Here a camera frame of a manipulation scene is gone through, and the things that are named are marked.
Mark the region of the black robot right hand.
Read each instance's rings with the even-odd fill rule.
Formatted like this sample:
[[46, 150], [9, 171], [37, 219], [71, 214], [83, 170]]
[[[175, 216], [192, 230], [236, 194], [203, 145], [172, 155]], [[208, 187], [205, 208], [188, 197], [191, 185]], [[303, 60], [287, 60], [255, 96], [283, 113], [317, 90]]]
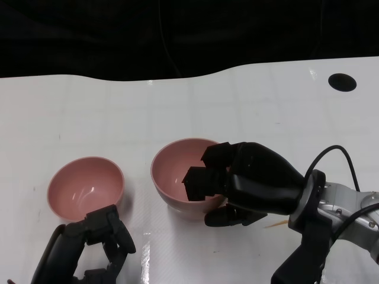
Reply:
[[304, 177], [282, 156], [253, 142], [206, 148], [203, 167], [183, 179], [190, 201], [221, 195], [227, 204], [206, 213], [209, 227], [250, 225], [268, 214], [290, 215], [298, 207]]

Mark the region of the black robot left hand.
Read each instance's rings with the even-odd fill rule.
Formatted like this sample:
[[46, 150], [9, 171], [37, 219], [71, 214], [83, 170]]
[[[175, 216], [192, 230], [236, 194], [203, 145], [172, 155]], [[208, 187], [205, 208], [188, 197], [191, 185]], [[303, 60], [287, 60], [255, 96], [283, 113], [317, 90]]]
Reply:
[[[107, 268], [74, 276], [85, 245], [101, 243]], [[126, 258], [136, 247], [115, 205], [90, 212], [82, 221], [59, 225], [53, 232], [34, 272], [32, 283], [116, 283]]]

